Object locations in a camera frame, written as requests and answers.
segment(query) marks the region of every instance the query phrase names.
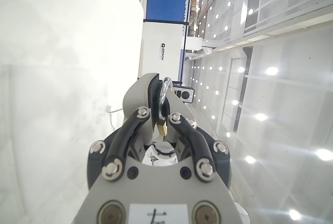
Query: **white label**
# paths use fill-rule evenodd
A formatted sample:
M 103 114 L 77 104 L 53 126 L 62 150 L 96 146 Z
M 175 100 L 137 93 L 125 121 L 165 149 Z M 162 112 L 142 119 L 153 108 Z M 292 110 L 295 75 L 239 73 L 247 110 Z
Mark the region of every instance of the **white label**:
M 131 204 L 128 224 L 188 224 L 187 204 Z

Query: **brass circular plate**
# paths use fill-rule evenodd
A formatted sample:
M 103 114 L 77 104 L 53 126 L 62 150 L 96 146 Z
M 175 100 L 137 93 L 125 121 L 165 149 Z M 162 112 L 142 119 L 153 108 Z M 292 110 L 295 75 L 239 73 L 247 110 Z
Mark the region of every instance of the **brass circular plate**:
M 97 215 L 98 224 L 124 224 L 125 220 L 125 208 L 116 200 L 106 202 Z
M 192 211 L 193 224 L 220 224 L 220 214 L 209 201 L 198 202 Z

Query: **black hole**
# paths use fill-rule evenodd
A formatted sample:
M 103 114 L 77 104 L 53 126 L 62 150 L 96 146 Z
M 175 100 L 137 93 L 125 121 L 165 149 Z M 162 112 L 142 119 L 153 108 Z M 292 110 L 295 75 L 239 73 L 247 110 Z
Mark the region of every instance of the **black hole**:
M 135 179 L 139 174 L 139 170 L 137 167 L 133 166 L 133 167 L 130 167 L 127 171 L 127 177 L 129 179 Z
M 188 99 L 189 98 L 189 93 L 187 91 L 182 93 L 182 98 Z
M 183 167 L 181 168 L 181 177 L 184 179 L 190 179 L 192 176 L 192 172 L 189 169 L 189 167 Z

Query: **joyson logo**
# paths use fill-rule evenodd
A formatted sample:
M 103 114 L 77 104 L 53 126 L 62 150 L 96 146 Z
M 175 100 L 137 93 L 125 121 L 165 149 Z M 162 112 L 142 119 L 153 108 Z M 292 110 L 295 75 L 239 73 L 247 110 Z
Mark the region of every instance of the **joyson logo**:
M 159 59 L 160 60 L 164 60 L 164 48 L 165 48 L 165 44 L 162 43 L 161 47 L 159 48 Z

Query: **white cable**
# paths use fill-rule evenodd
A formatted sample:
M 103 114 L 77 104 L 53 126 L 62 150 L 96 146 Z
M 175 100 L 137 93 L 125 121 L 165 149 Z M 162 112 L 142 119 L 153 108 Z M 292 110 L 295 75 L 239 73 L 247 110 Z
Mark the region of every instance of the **white cable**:
M 115 131 L 115 128 L 114 128 L 114 126 L 112 125 L 112 113 L 115 113 L 115 112 L 117 112 L 117 111 L 121 111 L 122 109 L 123 109 L 123 108 L 118 109 L 118 110 L 115 110 L 115 111 L 110 111 L 110 110 L 111 110 L 111 106 L 108 106 L 108 107 L 107 107 L 106 112 L 110 114 L 110 123 L 111 123 L 111 126 L 112 126 L 113 131 Z

